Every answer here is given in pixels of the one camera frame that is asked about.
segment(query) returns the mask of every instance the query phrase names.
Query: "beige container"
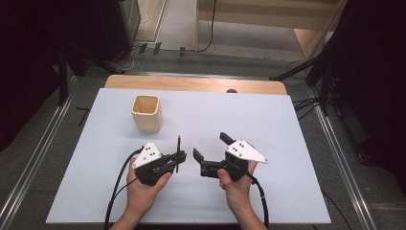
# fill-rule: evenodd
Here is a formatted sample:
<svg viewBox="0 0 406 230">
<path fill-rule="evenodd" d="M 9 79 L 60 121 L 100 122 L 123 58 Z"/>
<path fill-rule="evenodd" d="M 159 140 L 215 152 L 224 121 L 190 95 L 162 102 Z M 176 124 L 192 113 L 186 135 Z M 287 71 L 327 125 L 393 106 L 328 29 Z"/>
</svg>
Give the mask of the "beige container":
<svg viewBox="0 0 406 230">
<path fill-rule="evenodd" d="M 139 95 L 132 105 L 132 117 L 142 132 L 157 132 L 162 124 L 162 109 L 158 97 Z"/>
</svg>

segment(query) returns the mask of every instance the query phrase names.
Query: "white table top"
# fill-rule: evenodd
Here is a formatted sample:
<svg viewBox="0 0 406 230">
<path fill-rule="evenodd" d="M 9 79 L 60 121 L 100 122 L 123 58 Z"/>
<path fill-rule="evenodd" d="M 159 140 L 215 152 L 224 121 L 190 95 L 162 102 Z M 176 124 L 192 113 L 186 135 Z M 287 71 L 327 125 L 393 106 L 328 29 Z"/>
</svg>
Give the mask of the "white table top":
<svg viewBox="0 0 406 230">
<path fill-rule="evenodd" d="M 159 132 L 143 134 L 131 116 L 137 95 L 157 95 L 163 112 Z M 60 184 L 48 223 L 104 222 L 119 171 L 134 150 L 152 141 L 163 154 L 176 151 L 177 136 L 188 156 L 144 223 L 235 223 L 218 180 L 201 177 L 192 157 L 224 159 L 223 131 L 244 139 L 269 159 L 254 176 L 265 191 L 271 223 L 330 223 L 323 195 L 289 96 L 207 92 L 101 89 Z M 253 207 L 263 212 L 256 186 Z M 110 221 L 124 210 L 125 192 L 115 200 Z"/>
</svg>

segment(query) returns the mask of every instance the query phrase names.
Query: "white triangular bracket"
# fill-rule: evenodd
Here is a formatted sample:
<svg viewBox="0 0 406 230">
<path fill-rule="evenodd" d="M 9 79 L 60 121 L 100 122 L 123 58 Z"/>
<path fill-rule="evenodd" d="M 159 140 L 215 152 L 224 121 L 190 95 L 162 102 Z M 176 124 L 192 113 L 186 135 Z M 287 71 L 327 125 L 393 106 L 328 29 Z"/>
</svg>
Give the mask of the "white triangular bracket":
<svg viewBox="0 0 406 230">
<path fill-rule="evenodd" d="M 156 161 L 162 157 L 161 152 L 155 147 L 152 142 L 148 142 L 135 162 L 132 164 L 133 169 L 142 167 L 150 162 Z"/>
<path fill-rule="evenodd" d="M 227 147 L 227 152 L 235 157 L 243 160 L 257 161 L 261 163 L 268 163 L 268 159 L 259 153 L 254 147 L 244 140 L 237 140 Z"/>
</svg>

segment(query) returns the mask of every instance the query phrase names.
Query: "table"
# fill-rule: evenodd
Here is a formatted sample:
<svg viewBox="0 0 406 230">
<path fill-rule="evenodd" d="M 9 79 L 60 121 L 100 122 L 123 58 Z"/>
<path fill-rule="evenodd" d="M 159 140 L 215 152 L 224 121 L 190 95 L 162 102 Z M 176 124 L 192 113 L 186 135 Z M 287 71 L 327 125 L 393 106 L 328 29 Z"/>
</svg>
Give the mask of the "table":
<svg viewBox="0 0 406 230">
<path fill-rule="evenodd" d="M 222 93 L 230 88 L 238 93 Z M 142 134 L 133 124 L 130 107 L 139 94 L 161 99 L 164 122 L 157 133 Z M 218 181 L 201 177 L 200 166 L 192 159 L 192 148 L 207 160 L 224 157 L 220 130 L 235 139 L 246 136 L 257 150 L 263 154 L 266 151 L 270 164 L 258 166 L 255 175 L 268 198 L 271 223 L 330 222 L 293 105 L 282 83 L 153 76 L 109 77 L 92 107 L 47 222 L 103 222 L 106 204 L 126 157 L 147 141 L 153 141 L 162 153 L 175 152 L 177 135 L 181 134 L 181 149 L 188 154 L 187 160 L 159 194 L 143 223 L 236 223 Z M 250 196 L 261 217 L 258 190 L 253 188 Z M 119 195 L 110 220 L 117 220 L 124 207 L 125 195 Z M 66 210 L 76 212 L 67 215 Z"/>
<path fill-rule="evenodd" d="M 197 0 L 199 20 L 212 21 L 214 0 Z M 214 21 L 295 29 L 306 59 L 313 58 L 328 32 L 334 31 L 347 0 L 217 0 Z"/>
</svg>

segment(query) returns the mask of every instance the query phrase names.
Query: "square wooden cup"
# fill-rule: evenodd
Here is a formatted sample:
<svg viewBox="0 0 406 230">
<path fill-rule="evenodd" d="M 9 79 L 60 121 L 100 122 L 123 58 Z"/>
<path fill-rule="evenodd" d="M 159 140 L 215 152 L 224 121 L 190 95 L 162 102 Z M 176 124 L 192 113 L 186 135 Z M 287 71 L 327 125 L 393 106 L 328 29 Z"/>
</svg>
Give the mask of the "square wooden cup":
<svg viewBox="0 0 406 230">
<path fill-rule="evenodd" d="M 162 109 L 158 97 L 139 95 L 131 109 L 135 125 L 142 132 L 157 132 L 162 125 Z"/>
</svg>

